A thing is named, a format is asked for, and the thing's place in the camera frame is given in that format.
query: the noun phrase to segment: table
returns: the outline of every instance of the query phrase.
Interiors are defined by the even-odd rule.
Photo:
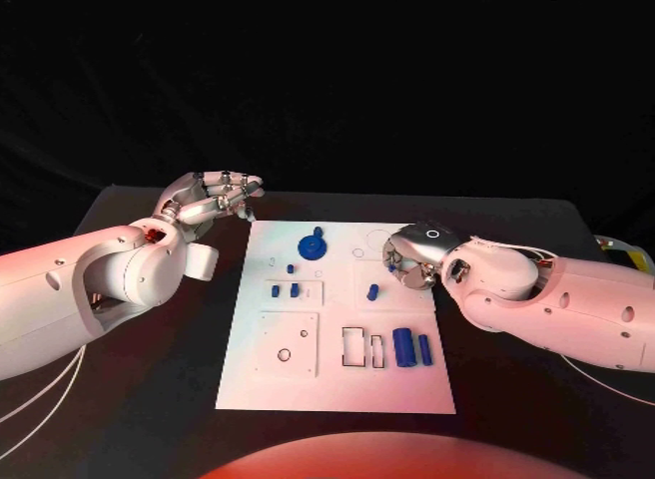
[[[160,189],[109,187],[77,234],[151,213]],[[258,219],[412,223],[604,260],[572,204],[556,200],[272,193]],[[0,463],[12,477],[196,477],[287,441],[353,431],[450,435],[496,444],[597,477],[655,476],[655,408],[591,383],[558,355],[477,329],[434,289],[455,415],[216,410],[249,224],[217,220],[210,283],[183,279],[171,300],[89,344],[61,409]],[[0,415],[50,382],[69,358],[0,383]],[[60,395],[0,426],[0,452]]]

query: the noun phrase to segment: robotic hand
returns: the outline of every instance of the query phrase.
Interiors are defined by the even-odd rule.
[[[149,218],[0,256],[0,380],[35,369],[162,304],[183,275],[209,281],[214,218],[253,220],[262,179],[183,175]]]
[[[434,223],[390,236],[382,261],[413,289],[432,287],[438,275],[480,329],[598,366],[655,372],[655,276],[539,248],[460,239]]]

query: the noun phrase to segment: black backdrop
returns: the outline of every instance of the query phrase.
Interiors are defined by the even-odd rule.
[[[565,199],[655,257],[655,12],[630,8],[0,2],[0,253],[67,236],[103,186],[229,169],[268,190]]]

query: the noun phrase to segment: cable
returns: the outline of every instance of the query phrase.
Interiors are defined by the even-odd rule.
[[[540,249],[539,247],[522,246],[520,244],[506,244],[504,242],[490,241],[488,239],[483,239],[478,237],[470,237],[470,238],[475,241],[484,242],[486,244],[493,244],[494,246],[512,247],[514,249],[525,249],[533,252],[543,252],[545,254],[549,254],[552,257],[559,257],[552,251],[548,251],[546,249]]]
[[[48,392],[50,388],[57,384],[57,381],[60,381],[63,376],[67,374],[67,371],[70,370],[72,366],[74,365],[74,362],[77,362],[77,359],[79,359],[80,355],[82,355],[82,349],[79,349],[77,353],[74,354],[74,357],[72,358],[70,363],[67,364],[66,368],[63,369],[63,372],[53,379],[53,382],[38,391],[38,393],[34,395],[34,397],[17,409],[14,409],[12,412],[5,414],[0,418],[0,423],[4,422],[7,419],[10,419]]]
[[[605,387],[610,391],[615,392],[617,394],[621,394],[621,396],[627,397],[628,399],[633,399],[634,401],[641,402],[643,404],[647,404],[649,406],[655,406],[655,402],[646,401],[644,399],[640,399],[626,392],[621,392],[618,389],[614,389],[611,386],[608,386],[604,382],[598,381],[569,360],[568,358],[559,354],[562,359],[568,362],[569,366],[597,384],[600,384],[602,387]]]
[[[43,427],[43,425],[48,421],[50,416],[53,416],[53,413],[56,412],[57,408],[60,407],[60,404],[63,403],[64,396],[67,396],[67,393],[70,392],[70,388],[72,388],[72,384],[74,383],[74,379],[77,378],[79,368],[82,366],[82,359],[85,358],[85,349],[86,349],[86,345],[83,345],[80,347],[79,351],[77,351],[77,355],[79,355],[77,367],[74,368],[74,373],[72,375],[70,382],[69,382],[67,387],[64,389],[63,395],[60,396],[60,399],[57,400],[56,405],[53,406],[53,409],[50,410],[47,416],[43,418],[43,421],[34,427],[31,432],[24,436],[24,439],[21,439],[21,441],[0,455],[0,460],[2,460],[5,458],[5,456],[8,456],[12,453],[12,451],[24,444],[24,442],[27,442],[30,437],[34,435],[35,431],[38,431],[38,429]]]

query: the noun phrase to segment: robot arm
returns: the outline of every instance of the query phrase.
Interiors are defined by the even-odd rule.
[[[418,289],[438,274],[480,329],[598,366],[655,372],[655,276],[566,257],[530,259],[509,245],[460,240],[435,224],[392,235],[383,264]]]
[[[191,242],[213,219],[253,219],[258,177],[181,176],[151,218],[0,256],[0,380],[35,369],[162,304],[183,275],[210,280],[217,252]]]

